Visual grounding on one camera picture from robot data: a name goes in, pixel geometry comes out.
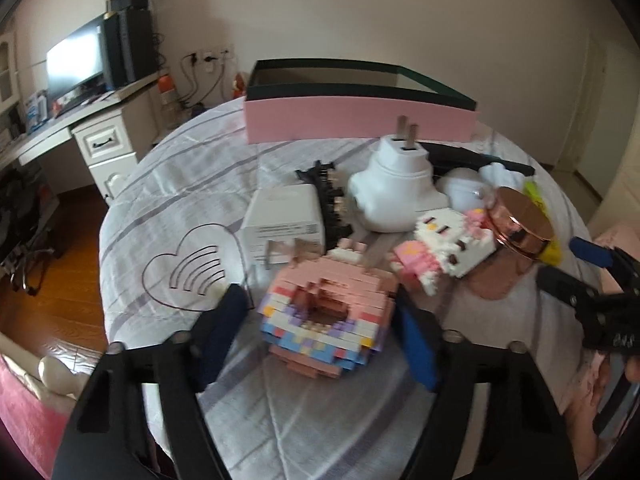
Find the person's hand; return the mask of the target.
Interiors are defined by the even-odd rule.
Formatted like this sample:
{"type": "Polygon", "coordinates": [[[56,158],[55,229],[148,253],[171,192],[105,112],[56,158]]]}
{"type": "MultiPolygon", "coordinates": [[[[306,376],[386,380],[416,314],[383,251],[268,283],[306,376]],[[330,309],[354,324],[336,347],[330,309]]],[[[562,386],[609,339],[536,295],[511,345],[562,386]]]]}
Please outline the person's hand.
{"type": "Polygon", "coordinates": [[[627,392],[632,384],[640,382],[640,356],[625,356],[624,377],[620,380],[627,392]]]}

